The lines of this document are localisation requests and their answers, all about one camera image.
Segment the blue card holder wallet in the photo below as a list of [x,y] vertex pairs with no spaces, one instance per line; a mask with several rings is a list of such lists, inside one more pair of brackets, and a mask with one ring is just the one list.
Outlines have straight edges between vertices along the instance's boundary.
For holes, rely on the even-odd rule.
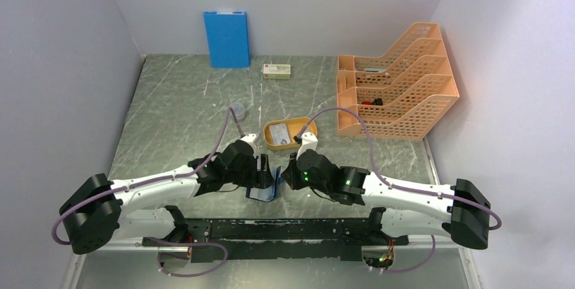
[[279,196],[279,188],[281,183],[283,182],[281,179],[281,167],[276,167],[273,172],[273,183],[271,186],[265,189],[247,189],[245,192],[245,197],[248,199],[253,199],[256,201],[262,202],[271,202],[278,198]]

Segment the white VIP credit card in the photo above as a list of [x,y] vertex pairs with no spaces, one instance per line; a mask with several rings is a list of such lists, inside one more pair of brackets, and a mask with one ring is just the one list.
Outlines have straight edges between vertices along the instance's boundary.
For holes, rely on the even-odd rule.
[[286,123],[276,123],[269,126],[272,143],[275,146],[288,145],[291,143],[291,136]]

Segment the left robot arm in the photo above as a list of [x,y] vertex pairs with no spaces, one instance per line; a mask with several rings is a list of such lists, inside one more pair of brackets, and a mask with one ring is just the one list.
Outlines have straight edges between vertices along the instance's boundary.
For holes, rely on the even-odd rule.
[[188,227],[179,209],[167,201],[215,193],[226,184],[249,191],[273,187],[267,155],[237,140],[222,152],[156,175],[109,180],[95,174],[60,207],[52,236],[78,255],[112,239],[131,237],[157,237],[177,246],[185,241]]

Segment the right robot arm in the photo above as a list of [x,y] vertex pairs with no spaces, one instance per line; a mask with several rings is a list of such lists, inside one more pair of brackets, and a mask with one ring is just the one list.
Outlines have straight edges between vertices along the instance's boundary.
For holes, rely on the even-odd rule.
[[437,235],[465,248],[485,250],[491,204],[469,180],[430,185],[378,177],[365,168],[337,166],[314,150],[290,156],[282,179],[292,190],[310,188],[340,204],[380,209],[366,226],[373,244],[405,235]]

